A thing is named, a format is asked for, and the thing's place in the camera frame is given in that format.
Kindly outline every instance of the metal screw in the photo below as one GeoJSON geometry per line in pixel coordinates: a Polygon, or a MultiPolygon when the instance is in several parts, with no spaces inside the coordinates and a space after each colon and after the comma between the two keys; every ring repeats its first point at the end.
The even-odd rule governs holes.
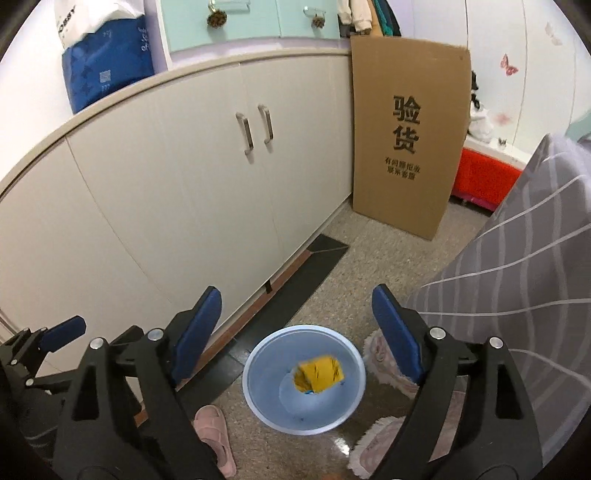
{"type": "Polygon", "coordinates": [[[103,346],[104,343],[105,341],[102,338],[97,337],[90,342],[90,348],[92,348],[93,350],[98,350],[100,347],[103,346]]]}
{"type": "Polygon", "coordinates": [[[435,340],[442,340],[445,338],[445,330],[439,327],[433,327],[429,330],[429,335],[435,338],[435,340]]]}
{"type": "Polygon", "coordinates": [[[160,328],[155,328],[148,332],[148,340],[152,340],[153,342],[160,340],[164,336],[164,331],[160,328]]]}
{"type": "Polygon", "coordinates": [[[488,343],[490,343],[493,348],[501,348],[503,346],[503,340],[498,337],[491,337],[491,339],[488,340],[488,343]]]}

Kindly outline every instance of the pine cone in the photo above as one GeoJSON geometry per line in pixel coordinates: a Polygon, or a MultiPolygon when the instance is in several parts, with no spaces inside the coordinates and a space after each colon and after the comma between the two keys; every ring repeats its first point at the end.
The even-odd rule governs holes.
{"type": "Polygon", "coordinates": [[[319,17],[318,15],[314,15],[312,19],[312,27],[314,28],[322,28],[326,23],[326,19],[324,17],[319,17]]]}
{"type": "Polygon", "coordinates": [[[215,12],[211,13],[207,18],[207,24],[212,28],[223,27],[227,21],[228,15],[223,10],[216,10],[215,12]]]}

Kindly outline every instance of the gray striped fabric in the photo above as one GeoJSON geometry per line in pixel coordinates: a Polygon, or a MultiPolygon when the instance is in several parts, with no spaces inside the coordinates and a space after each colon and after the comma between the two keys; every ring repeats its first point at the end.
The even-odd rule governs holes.
{"type": "Polygon", "coordinates": [[[406,306],[461,340],[500,336],[544,463],[591,404],[591,153],[547,136],[476,238],[406,306]]]}

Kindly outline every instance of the cardboard box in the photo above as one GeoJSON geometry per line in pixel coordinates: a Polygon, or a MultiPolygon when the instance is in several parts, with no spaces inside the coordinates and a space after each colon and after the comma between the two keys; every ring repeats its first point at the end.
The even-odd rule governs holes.
{"type": "Polygon", "coordinates": [[[470,53],[424,40],[353,37],[353,209],[432,239],[470,117],[470,53]]]}

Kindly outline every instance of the yellow sponge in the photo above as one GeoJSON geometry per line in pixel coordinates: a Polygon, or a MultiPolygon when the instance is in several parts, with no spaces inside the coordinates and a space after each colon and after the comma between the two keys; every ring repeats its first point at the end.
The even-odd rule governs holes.
{"type": "Polygon", "coordinates": [[[339,361],[330,355],[301,362],[294,373],[294,385],[303,393],[320,393],[344,379],[339,361]]]}

